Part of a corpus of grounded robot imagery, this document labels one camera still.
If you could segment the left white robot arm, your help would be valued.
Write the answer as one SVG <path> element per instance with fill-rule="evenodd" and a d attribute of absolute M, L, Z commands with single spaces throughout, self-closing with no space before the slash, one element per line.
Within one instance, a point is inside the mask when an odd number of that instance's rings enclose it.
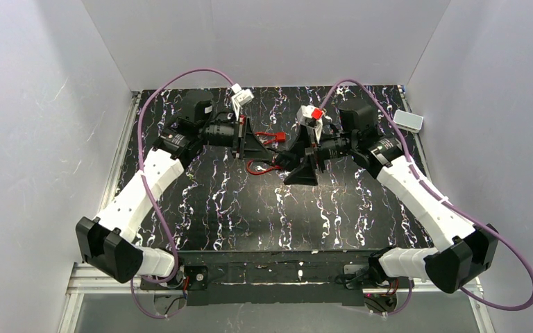
<path fill-rule="evenodd" d="M 76 235 L 83 261 L 119 283 L 136 275 L 170 280 L 179 269 L 176 245 L 171 251 L 133 245 L 137 231 L 158 198 L 201 154 L 204 146 L 229 148 L 234 158 L 270 162 L 273 153 L 252 131 L 241 113 L 253 99 L 249 89 L 232 87 L 232 107 L 217 112 L 213 95 L 203 89 L 186 93 L 180 112 L 171 115 L 139 169 L 111 203 L 93 219 L 83 217 Z"/>

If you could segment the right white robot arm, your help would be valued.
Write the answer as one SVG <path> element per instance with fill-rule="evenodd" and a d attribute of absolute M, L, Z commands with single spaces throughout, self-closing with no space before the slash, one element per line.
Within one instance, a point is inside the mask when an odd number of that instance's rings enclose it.
<path fill-rule="evenodd" d="M 325 161 L 350 156 L 390 190 L 421 223 L 433 242 L 431 248 L 388 247 L 369 257 L 365 276 L 376 283 L 396 278 L 431 281 L 445 293 L 454 293 L 486 271 L 498 240 L 492 226 L 478 227 L 446 207 L 421 183 L 423 174 L 407 160 L 397 137 L 383 135 L 378 111 L 363 99 L 339 106 L 341 127 L 323 132 L 323 110 L 302 105 L 296 113 L 298 131 L 291 148 L 276 162 L 288 176 L 285 185 L 318 184 L 316 171 Z"/>

